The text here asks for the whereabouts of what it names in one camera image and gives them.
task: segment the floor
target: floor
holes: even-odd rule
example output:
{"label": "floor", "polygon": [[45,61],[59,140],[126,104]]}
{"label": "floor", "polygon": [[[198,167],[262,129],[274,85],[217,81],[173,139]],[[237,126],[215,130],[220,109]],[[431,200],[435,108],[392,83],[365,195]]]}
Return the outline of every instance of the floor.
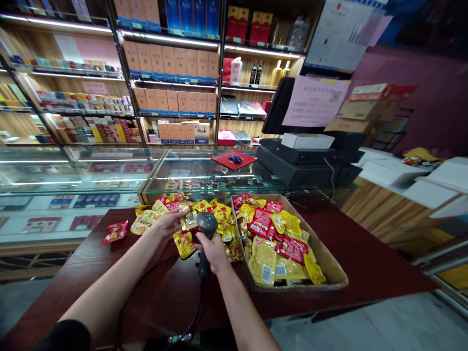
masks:
{"label": "floor", "polygon": [[[0,285],[0,339],[51,279]],[[430,293],[404,296],[316,324],[274,321],[283,351],[466,350],[468,321]]]}

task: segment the computer mouse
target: computer mouse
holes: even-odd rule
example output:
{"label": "computer mouse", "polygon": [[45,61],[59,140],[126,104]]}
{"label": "computer mouse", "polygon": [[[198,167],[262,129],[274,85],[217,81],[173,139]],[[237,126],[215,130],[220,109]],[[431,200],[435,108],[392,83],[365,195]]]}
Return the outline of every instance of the computer mouse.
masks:
{"label": "computer mouse", "polygon": [[228,160],[232,161],[234,163],[242,163],[242,159],[239,156],[236,156],[236,155],[229,156]]}

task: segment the cardboard tray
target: cardboard tray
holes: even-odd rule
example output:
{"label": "cardboard tray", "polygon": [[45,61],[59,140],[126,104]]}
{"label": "cardboard tray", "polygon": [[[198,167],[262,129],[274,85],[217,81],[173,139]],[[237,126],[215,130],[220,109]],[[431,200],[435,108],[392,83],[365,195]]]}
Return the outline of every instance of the cardboard tray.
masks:
{"label": "cardboard tray", "polygon": [[[295,291],[295,292],[304,291],[304,292],[320,293],[320,292],[329,292],[329,291],[339,290],[349,284],[348,277],[346,276],[346,273],[341,268],[340,264],[332,256],[330,251],[328,251],[328,249],[325,247],[322,241],[318,238],[317,234],[315,234],[315,232],[312,230],[310,225],[302,218],[302,216],[299,213],[297,213],[297,211],[294,209],[291,203],[283,195],[252,194],[250,196],[251,198],[254,198],[254,199],[265,199],[265,200],[281,202],[283,203],[283,209],[285,211],[299,218],[299,220],[301,221],[300,223],[301,229],[307,231],[310,234],[309,245],[312,248],[312,251],[315,257],[317,258],[317,263],[322,268],[322,272],[328,282],[327,285],[299,285],[299,286],[294,286],[294,287],[288,287],[288,286],[268,287],[268,286],[260,285],[257,282],[255,282],[254,278],[252,277],[252,274],[250,273],[249,266],[247,265],[248,261],[245,256],[244,246],[241,243],[241,252],[243,255],[242,269],[244,272],[245,281],[252,291],[259,292],[259,293],[280,293],[280,292],[290,292],[290,291]],[[236,229],[237,238],[240,238],[240,231],[239,231],[239,227],[237,226],[237,221],[236,221],[235,229]]]}

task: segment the cash register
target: cash register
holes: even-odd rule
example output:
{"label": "cash register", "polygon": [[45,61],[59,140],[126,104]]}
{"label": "cash register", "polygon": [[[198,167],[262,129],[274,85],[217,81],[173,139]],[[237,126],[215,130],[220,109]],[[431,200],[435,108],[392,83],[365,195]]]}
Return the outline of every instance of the cash register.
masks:
{"label": "cash register", "polygon": [[290,188],[339,188],[353,183],[361,168],[352,165],[362,155],[359,147],[366,135],[339,131],[324,132],[324,127],[294,127],[283,125],[291,100],[294,78],[280,81],[267,119],[265,134],[300,133],[327,134],[335,138],[329,149],[294,149],[281,143],[282,139],[261,139],[256,156],[266,168]]}

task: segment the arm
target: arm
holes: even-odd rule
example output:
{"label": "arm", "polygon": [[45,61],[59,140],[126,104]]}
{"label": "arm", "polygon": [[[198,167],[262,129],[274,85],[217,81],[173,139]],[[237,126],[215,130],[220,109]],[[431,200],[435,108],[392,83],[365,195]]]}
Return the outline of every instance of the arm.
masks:
{"label": "arm", "polygon": [[140,279],[155,250],[173,233],[180,230],[180,218],[187,211],[165,214],[68,309],[59,321],[81,322],[98,339],[114,320],[135,284]]}
{"label": "arm", "polygon": [[197,233],[196,237],[203,245],[212,272],[218,277],[237,348],[241,351],[280,351],[244,285],[234,272],[226,256],[221,236],[215,233],[211,241],[203,233]]}

